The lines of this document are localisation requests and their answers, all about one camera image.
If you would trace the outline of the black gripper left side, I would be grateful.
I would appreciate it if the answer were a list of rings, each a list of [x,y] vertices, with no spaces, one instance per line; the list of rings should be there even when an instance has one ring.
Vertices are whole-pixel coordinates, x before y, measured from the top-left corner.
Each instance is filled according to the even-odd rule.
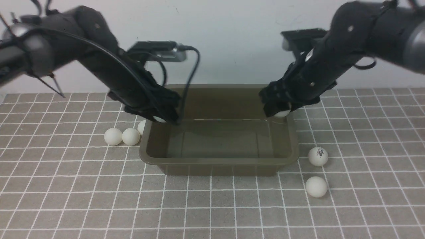
[[[150,121],[153,116],[160,117],[170,124],[176,124],[179,118],[176,108],[179,105],[180,95],[158,84],[150,84],[146,90],[133,78],[109,80],[108,97],[124,105],[124,111],[133,115],[140,115]]]

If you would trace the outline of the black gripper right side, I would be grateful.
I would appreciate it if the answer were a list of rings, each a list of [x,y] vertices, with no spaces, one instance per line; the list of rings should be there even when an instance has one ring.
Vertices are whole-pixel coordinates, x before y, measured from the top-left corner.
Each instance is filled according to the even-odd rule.
[[[295,96],[293,90],[284,82],[284,80],[288,79],[289,77],[283,76],[278,81],[270,82],[259,91],[259,97],[263,104],[263,111],[266,117],[270,118],[280,112],[285,112],[284,115],[287,115],[301,107],[317,104],[320,102],[320,96],[323,93],[336,86],[336,81],[334,81],[317,96],[314,96],[310,100],[305,100]]]

